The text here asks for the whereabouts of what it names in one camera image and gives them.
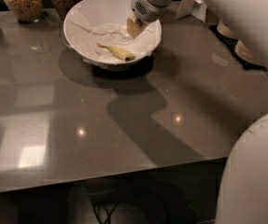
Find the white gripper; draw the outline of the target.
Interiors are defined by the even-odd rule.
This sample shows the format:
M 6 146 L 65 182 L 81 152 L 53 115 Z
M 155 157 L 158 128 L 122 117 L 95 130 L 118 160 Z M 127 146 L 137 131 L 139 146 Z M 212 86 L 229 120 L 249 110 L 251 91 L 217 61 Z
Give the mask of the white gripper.
M 148 23 L 156 21 L 168 8 L 172 0 L 132 0 L 134 15 L 127 18 L 127 33 L 136 38 L 144 32 Z

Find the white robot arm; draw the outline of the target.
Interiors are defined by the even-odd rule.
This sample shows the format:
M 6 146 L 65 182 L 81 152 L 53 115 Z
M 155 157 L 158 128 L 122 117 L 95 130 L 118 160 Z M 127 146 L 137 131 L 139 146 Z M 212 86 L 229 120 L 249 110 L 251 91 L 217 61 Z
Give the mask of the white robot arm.
M 268 100 L 268 0 L 203 0 L 263 65 L 266 72 L 242 72 L 226 82 Z M 128 30 L 138 35 L 156 21 L 171 0 L 132 0 L 135 18 Z M 268 224 L 268 114 L 251 124 L 228 157 L 219 190 L 215 224 Z

